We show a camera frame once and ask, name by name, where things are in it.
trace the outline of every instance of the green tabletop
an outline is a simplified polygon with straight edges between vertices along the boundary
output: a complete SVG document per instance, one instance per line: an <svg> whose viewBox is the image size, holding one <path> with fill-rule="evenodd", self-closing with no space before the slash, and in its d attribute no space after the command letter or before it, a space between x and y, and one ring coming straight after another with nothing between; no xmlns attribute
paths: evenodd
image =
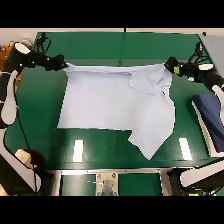
<svg viewBox="0 0 224 224"><path fill-rule="evenodd" d="M136 66L162 63L170 56L186 61L194 52L198 35L121 32L47 33L48 54L63 54L76 65ZM128 142L131 131L57 129L66 89L64 71L42 67L25 69L17 91L21 121L33 150L45 158L45 169L150 168L201 165L209 158L191 97L206 93L202 84L173 76L170 90L176 121L172 135L151 160ZM179 138L186 138L193 160L185 161ZM84 140L83 162L72 162L75 140ZM6 145L15 153L26 148L18 121L8 128Z"/></svg>

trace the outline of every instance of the navy blue fabric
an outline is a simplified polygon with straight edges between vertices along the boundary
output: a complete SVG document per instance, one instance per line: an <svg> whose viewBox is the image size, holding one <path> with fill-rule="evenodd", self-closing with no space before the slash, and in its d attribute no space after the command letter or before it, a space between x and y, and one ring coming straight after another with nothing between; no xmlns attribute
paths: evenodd
<svg viewBox="0 0 224 224"><path fill-rule="evenodd" d="M201 113L217 152L224 152L224 127L220 119L221 105L213 93L198 94L192 97Z"/></svg>

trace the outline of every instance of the white wall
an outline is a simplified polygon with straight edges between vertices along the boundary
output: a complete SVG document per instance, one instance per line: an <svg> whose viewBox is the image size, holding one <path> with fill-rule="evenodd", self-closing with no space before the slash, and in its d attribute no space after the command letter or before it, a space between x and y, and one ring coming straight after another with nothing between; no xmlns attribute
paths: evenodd
<svg viewBox="0 0 224 224"><path fill-rule="evenodd" d="M123 28L0 28L0 45L23 38L35 39L37 32L42 31L123 31ZM140 32L174 32L174 33L202 33L223 35L224 28L127 28L127 31Z"/></svg>

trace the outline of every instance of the white cloth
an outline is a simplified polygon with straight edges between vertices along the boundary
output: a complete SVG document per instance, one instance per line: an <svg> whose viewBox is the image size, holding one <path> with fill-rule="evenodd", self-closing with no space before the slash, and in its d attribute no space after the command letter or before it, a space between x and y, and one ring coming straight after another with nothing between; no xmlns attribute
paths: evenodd
<svg viewBox="0 0 224 224"><path fill-rule="evenodd" d="M132 130L129 141L151 159L175 121L172 74L165 66L68 65L58 128Z"/></svg>

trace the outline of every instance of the stack of folded cloth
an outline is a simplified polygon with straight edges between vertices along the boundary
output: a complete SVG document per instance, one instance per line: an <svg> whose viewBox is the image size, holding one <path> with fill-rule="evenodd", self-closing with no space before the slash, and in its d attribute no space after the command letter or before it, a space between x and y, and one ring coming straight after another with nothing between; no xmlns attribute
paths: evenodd
<svg viewBox="0 0 224 224"><path fill-rule="evenodd" d="M213 94L198 94L192 97L192 105L211 157L224 156L224 127L220 119L221 105Z"/></svg>

